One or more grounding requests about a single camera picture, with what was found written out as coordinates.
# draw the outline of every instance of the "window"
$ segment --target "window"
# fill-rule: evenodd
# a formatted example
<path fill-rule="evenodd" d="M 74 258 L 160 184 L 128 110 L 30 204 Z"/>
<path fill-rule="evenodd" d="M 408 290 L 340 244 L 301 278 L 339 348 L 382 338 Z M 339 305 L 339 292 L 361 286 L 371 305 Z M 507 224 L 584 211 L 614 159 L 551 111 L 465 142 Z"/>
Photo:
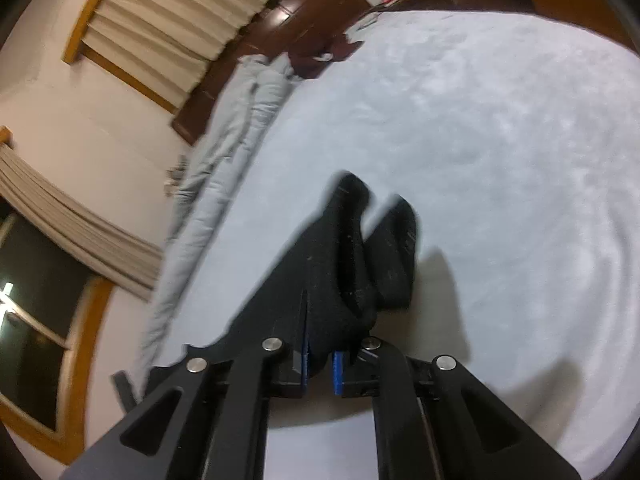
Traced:
<path fill-rule="evenodd" d="M 79 54 L 172 114 L 270 0 L 87 0 L 62 55 Z"/>
<path fill-rule="evenodd" d="M 112 284 L 0 198 L 0 418 L 63 463 L 84 449 L 84 404 Z"/>

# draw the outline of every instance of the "gray blanket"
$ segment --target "gray blanket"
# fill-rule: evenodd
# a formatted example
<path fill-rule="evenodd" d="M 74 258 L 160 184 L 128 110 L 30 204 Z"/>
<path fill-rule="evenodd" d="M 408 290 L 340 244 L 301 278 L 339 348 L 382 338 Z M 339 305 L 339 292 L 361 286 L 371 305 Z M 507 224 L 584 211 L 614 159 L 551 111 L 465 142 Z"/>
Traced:
<path fill-rule="evenodd" d="M 265 56 L 244 56 L 220 94 L 175 193 L 164 264 L 142 340 L 140 373 L 135 377 L 138 389 L 203 249 L 296 80 L 286 54 L 271 64 Z"/>

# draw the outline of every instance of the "curtain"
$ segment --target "curtain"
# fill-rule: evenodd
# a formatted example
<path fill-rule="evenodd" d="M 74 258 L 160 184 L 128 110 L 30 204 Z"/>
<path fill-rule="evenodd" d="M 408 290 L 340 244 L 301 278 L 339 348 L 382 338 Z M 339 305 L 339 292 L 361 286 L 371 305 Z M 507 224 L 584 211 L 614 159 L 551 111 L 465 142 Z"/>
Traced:
<path fill-rule="evenodd" d="M 67 253 L 148 300 L 162 251 L 95 215 L 0 144 L 0 196 Z"/>
<path fill-rule="evenodd" d="M 268 0 L 102 0 L 82 42 L 176 107 Z"/>

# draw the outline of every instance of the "metal screw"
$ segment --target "metal screw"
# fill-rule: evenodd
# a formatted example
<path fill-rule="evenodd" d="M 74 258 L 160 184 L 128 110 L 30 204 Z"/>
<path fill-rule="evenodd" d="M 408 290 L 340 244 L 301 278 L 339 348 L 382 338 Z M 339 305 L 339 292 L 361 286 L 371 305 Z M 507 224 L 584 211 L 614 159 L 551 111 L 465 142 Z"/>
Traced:
<path fill-rule="evenodd" d="M 262 348 L 267 352 L 280 350 L 282 348 L 282 339 L 278 339 L 277 337 L 268 337 L 262 342 Z"/>
<path fill-rule="evenodd" d="M 453 370 L 456 367 L 456 360 L 450 355 L 441 355 L 436 359 L 436 366 L 440 370 Z"/>
<path fill-rule="evenodd" d="M 377 337 L 366 337 L 362 340 L 361 345 L 365 350 L 377 350 L 382 342 Z"/>
<path fill-rule="evenodd" d="M 194 357 L 187 362 L 187 370 L 192 374 L 197 374 L 207 367 L 207 361 L 202 357 Z"/>

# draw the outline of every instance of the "mattress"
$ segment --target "mattress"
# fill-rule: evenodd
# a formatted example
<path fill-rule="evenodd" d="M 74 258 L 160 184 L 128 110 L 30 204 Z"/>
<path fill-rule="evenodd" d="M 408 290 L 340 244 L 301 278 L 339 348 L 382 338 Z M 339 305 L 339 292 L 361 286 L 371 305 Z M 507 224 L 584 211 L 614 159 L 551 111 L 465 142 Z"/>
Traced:
<path fill-rule="evenodd" d="M 533 16 L 402 12 L 290 97 L 202 255 L 156 365 L 217 339 L 339 170 L 420 221 L 417 288 L 374 330 L 450 353 L 585 479 L 640 416 L 640 62 Z M 274 400 L 266 479 L 375 478 L 367 399 Z"/>

